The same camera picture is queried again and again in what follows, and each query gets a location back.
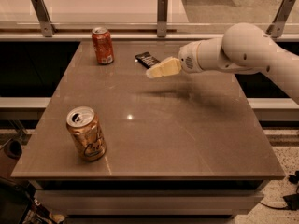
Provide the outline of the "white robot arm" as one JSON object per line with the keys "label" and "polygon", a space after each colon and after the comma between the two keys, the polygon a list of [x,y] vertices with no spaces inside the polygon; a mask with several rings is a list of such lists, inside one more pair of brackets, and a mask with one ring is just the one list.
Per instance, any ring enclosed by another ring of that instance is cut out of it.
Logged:
{"label": "white robot arm", "polygon": [[147,70],[149,78],[180,72],[220,71],[234,74],[261,73],[299,103],[299,56],[279,45],[259,27],[239,23],[222,37],[191,42]]}

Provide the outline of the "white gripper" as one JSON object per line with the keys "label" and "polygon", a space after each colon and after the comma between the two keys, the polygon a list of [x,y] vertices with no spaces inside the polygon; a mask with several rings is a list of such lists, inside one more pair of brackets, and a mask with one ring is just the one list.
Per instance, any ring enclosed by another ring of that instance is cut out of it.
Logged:
{"label": "white gripper", "polygon": [[168,57],[160,63],[153,65],[146,71],[148,78],[168,77],[179,74],[182,69],[186,73],[200,73],[202,68],[198,62],[198,49],[200,41],[191,42],[179,49],[178,59]]}

